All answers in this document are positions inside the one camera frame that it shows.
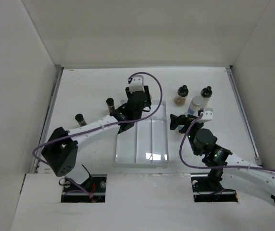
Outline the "white divided organizer tray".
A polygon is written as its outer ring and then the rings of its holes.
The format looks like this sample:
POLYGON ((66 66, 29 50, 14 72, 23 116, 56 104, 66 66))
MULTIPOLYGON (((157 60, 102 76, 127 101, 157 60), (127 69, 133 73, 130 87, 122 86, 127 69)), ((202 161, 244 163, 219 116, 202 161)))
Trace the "white divided organizer tray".
POLYGON ((158 105, 153 101, 150 115, 157 107, 158 111, 143 121, 137 122, 129 130, 119 134, 116 140, 115 162, 122 167, 157 168, 169 163, 166 101, 158 105))

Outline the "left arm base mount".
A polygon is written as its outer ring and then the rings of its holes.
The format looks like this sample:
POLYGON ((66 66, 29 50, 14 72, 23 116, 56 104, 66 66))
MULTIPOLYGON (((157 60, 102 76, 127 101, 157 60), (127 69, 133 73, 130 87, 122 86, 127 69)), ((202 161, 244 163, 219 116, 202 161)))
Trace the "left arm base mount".
POLYGON ((62 203, 104 203, 107 188, 107 175, 92 175, 81 185, 76 186, 68 178, 61 178, 62 203))

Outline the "black stopper jar white contents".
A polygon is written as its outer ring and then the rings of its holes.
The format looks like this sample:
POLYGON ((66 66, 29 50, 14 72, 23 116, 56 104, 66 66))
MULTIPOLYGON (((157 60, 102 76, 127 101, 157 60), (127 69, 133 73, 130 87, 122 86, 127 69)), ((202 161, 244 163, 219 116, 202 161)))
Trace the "black stopper jar white contents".
POLYGON ((207 106, 212 94, 213 94, 213 91, 212 91, 211 86, 207 86, 201 90, 200 96, 203 99, 203 104, 201 106, 202 108, 207 106))

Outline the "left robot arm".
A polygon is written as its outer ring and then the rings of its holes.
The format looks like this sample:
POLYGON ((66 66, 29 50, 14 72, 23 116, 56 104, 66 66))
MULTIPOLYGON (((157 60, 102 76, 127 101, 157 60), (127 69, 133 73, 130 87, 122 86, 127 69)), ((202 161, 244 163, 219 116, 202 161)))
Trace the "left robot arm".
POLYGON ((90 174, 76 167, 78 152, 102 138, 115 136, 132 128, 142 118, 144 108, 151 107, 148 86, 127 87, 127 102, 104 118, 83 127, 55 129, 41 154, 57 177, 75 181, 75 186, 86 192, 91 188, 90 174))

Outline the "black stopper jar brown contents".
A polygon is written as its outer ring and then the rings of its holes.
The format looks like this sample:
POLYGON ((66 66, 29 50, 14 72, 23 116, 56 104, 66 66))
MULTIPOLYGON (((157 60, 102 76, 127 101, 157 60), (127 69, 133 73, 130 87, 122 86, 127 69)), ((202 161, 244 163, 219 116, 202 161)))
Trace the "black stopper jar brown contents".
POLYGON ((178 88, 177 95, 174 98, 174 103, 176 105, 182 106, 185 104, 189 90, 187 85, 183 85, 178 88))

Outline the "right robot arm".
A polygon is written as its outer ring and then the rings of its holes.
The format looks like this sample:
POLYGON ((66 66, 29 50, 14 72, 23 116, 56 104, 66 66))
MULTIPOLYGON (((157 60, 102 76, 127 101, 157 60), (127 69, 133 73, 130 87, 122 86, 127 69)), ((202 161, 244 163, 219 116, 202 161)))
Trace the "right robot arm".
POLYGON ((170 130, 183 134, 179 147, 181 162, 190 168, 208 169, 207 186, 211 190, 231 189, 262 199, 275 207, 275 169, 253 164, 217 144, 217 137, 204 128, 205 113, 170 115, 170 130), (202 157, 202 166, 195 166, 183 158, 188 141, 195 156, 202 157))

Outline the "white cap blue label jar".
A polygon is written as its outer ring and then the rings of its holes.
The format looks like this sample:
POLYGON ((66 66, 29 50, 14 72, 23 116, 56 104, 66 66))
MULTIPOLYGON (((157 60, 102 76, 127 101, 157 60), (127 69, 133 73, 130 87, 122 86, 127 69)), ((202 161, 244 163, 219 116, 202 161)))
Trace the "white cap blue label jar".
POLYGON ((194 96, 191 100, 191 103, 188 107, 187 113, 189 115, 194 115, 194 113, 201 109, 203 105, 203 98, 201 96, 194 96))

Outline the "black cap spice bottle left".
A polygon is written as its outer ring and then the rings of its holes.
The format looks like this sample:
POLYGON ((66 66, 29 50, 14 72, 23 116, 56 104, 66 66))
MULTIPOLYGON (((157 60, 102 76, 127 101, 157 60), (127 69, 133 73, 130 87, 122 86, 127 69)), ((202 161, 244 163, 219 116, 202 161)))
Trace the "black cap spice bottle left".
POLYGON ((75 115, 75 120, 77 121, 77 123, 79 124, 80 127, 87 125, 82 114, 75 115))

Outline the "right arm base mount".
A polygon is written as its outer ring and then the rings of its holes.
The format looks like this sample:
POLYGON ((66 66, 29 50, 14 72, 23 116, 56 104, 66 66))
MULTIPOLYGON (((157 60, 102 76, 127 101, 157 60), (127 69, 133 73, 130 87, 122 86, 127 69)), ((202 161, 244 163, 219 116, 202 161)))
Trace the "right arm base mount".
POLYGON ((210 170, 190 175, 195 203, 238 202, 237 192, 221 185, 222 174, 222 170, 210 170))

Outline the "black cap red label bottle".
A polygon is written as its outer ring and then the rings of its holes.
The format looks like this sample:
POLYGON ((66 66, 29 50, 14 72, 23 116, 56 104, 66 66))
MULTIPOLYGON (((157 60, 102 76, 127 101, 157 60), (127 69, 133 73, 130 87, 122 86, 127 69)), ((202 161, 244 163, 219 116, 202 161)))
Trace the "black cap red label bottle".
POLYGON ((111 115, 115 111, 114 99, 113 98, 108 98, 106 100, 106 103, 107 103, 107 106, 108 106, 109 114, 111 115))

